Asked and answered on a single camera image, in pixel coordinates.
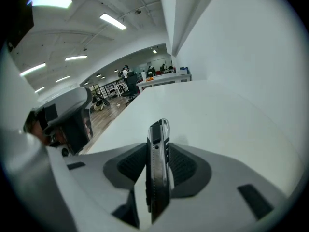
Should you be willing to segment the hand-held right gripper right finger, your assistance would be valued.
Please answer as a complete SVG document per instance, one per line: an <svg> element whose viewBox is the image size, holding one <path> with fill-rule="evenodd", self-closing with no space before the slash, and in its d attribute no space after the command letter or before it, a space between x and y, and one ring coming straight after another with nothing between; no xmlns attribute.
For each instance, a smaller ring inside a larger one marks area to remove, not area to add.
<svg viewBox="0 0 309 232"><path fill-rule="evenodd" d="M286 201L276 186L236 159L187 145L169 149L174 179L169 230L254 232Z"/></svg>

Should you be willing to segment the person's left forearm white sleeve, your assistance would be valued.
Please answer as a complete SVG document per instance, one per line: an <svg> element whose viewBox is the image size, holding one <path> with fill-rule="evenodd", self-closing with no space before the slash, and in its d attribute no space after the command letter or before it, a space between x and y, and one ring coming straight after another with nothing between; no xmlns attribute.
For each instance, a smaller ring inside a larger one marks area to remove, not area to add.
<svg viewBox="0 0 309 232"><path fill-rule="evenodd" d="M77 232L56 183L47 148L18 130L0 129L0 165L19 203L48 232Z"/></svg>

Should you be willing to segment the black metal railing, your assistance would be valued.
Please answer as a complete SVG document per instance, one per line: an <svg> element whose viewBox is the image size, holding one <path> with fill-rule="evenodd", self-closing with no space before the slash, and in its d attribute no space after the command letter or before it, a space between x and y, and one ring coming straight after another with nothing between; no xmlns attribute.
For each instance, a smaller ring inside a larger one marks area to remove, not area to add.
<svg viewBox="0 0 309 232"><path fill-rule="evenodd" d="M99 95L102 95L105 99L110 98L108 86L114 85L117 88L118 96L121 96L121 94L125 91L127 91L127 86L126 83L124 82L123 79L118 79L116 81L107 83L107 84L95 84L91 85L89 89L91 90L92 93L97 93Z"/></svg>

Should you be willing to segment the person's left hand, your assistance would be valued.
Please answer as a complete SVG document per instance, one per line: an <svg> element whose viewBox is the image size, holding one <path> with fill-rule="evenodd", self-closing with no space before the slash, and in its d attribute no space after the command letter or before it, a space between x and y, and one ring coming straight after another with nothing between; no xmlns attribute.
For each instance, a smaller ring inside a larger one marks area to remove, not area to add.
<svg viewBox="0 0 309 232"><path fill-rule="evenodd" d="M44 145L50 144L50 137L43 133L43 129L34 112L30 112L23 127L24 131L36 136Z"/></svg>

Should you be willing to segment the black office chair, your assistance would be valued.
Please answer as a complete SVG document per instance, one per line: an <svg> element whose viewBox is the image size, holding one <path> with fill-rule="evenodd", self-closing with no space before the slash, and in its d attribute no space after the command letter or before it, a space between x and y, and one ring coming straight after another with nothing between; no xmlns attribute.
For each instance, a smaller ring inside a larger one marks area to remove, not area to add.
<svg viewBox="0 0 309 232"><path fill-rule="evenodd" d="M129 72L128 77L125 79L127 91L121 94L122 97L128 97L126 107L137 97L139 88L137 87L137 75L134 72Z"/></svg>

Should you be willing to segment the white table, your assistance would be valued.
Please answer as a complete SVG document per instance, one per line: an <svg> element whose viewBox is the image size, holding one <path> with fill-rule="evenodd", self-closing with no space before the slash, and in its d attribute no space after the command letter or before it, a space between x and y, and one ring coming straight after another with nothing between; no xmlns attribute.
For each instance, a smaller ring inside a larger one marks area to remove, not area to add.
<svg viewBox="0 0 309 232"><path fill-rule="evenodd" d="M192 79L191 76L191 74L178 75L177 73L159 75L155 76L153 80L139 82L137 87L139 88L140 93L142 93L147 87L154 87L171 83L189 82Z"/></svg>

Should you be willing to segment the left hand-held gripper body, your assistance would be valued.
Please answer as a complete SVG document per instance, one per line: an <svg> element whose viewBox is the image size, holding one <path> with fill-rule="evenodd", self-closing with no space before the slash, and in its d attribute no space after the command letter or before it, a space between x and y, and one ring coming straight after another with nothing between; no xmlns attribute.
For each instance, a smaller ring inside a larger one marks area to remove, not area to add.
<svg viewBox="0 0 309 232"><path fill-rule="evenodd" d="M31 110L50 137L49 147L64 157L75 156L84 148L93 137L91 103L90 89L75 87Z"/></svg>

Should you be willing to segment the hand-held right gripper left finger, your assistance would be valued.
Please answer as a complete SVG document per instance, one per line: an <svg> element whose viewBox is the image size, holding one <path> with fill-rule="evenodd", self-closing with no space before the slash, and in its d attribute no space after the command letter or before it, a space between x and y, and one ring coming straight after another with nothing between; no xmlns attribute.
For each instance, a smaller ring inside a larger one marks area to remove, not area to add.
<svg viewBox="0 0 309 232"><path fill-rule="evenodd" d="M145 156L145 143L71 157L48 149L57 188L77 232L150 228Z"/></svg>

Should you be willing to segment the person's white shirt torso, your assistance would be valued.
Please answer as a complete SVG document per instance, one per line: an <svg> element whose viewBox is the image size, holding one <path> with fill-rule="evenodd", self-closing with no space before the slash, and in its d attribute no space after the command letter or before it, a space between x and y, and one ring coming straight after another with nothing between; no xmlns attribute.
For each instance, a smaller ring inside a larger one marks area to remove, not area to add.
<svg viewBox="0 0 309 232"><path fill-rule="evenodd" d="M0 130L21 130L38 95L20 72L8 47L0 50Z"/></svg>

